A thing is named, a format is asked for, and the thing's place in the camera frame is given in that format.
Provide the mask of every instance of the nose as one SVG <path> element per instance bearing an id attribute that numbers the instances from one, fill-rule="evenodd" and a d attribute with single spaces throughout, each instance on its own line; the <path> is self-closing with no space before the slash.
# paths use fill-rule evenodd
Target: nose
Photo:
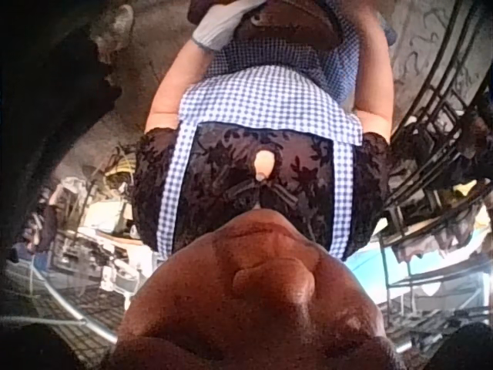
<path id="1" fill-rule="evenodd" d="M 237 297 L 280 311 L 305 306 L 314 290 L 313 274 L 296 258 L 275 257 L 238 271 L 233 279 L 233 294 Z"/>

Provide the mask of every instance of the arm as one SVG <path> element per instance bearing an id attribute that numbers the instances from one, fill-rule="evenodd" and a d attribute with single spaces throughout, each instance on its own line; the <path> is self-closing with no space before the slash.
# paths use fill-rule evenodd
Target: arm
<path id="1" fill-rule="evenodd" d="M 203 79 L 213 61 L 213 52 L 231 41 L 242 17 L 265 1 L 237 0 L 209 9 L 159 85 L 147 119 L 146 133 L 156 127 L 178 128 L 179 103 L 185 92 Z"/>
<path id="2" fill-rule="evenodd" d="M 364 133 L 378 133 L 390 141 L 394 111 L 394 81 L 387 40 L 374 10 L 362 5 L 352 17 L 360 36 L 360 63 L 354 112 Z"/>
<path id="3" fill-rule="evenodd" d="M 191 85 L 203 79 L 214 54 L 189 40 L 157 89 L 146 123 L 146 133 L 156 127 L 178 128 L 179 102 Z"/>

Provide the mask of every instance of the skin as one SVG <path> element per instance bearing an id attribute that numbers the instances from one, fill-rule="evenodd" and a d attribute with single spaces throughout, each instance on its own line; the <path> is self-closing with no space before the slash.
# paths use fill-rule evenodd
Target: skin
<path id="1" fill-rule="evenodd" d="M 338 368 L 368 347 L 365 361 L 382 361 L 384 337 L 380 311 L 341 262 L 281 214 L 252 210 L 152 275 L 110 368 Z"/>
<path id="2" fill-rule="evenodd" d="M 343 10 L 360 36 L 360 64 L 354 113 L 364 133 L 378 133 L 390 141 L 394 111 L 394 83 L 384 31 L 370 1 L 346 0 Z M 146 132 L 178 128 L 179 102 L 193 84 L 203 79 L 214 54 L 189 40 L 159 85 L 151 105 Z"/>

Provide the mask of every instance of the blue surface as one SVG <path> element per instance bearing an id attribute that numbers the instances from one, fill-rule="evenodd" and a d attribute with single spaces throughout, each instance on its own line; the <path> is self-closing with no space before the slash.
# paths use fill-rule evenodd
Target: blue surface
<path id="1" fill-rule="evenodd" d="M 471 243 L 480 242 L 478 240 L 479 234 L 478 231 L 475 231 Z M 387 259 L 389 283 L 407 277 L 407 266 L 405 262 L 399 264 L 391 248 L 385 249 L 385 257 Z M 443 257 L 438 251 L 426 253 L 422 258 L 412 257 L 411 271 L 413 274 L 431 271 L 437 268 L 441 261 L 443 261 Z M 353 254 L 347 259 L 346 266 L 353 271 L 353 274 L 368 295 L 377 303 L 381 303 L 383 301 L 382 297 L 385 296 L 385 275 L 380 248 L 376 246 L 369 251 L 359 251 Z M 397 297 L 405 291 L 408 291 L 408 288 L 392 289 L 391 295 L 392 297 Z"/>

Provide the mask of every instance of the white object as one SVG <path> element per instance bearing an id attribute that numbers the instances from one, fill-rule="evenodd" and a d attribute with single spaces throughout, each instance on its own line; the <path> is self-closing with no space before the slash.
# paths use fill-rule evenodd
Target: white object
<path id="1" fill-rule="evenodd" d="M 192 40 L 205 49 L 220 51 L 233 38 L 241 18 L 266 0 L 238 0 L 228 5 L 214 5 L 203 17 Z"/>

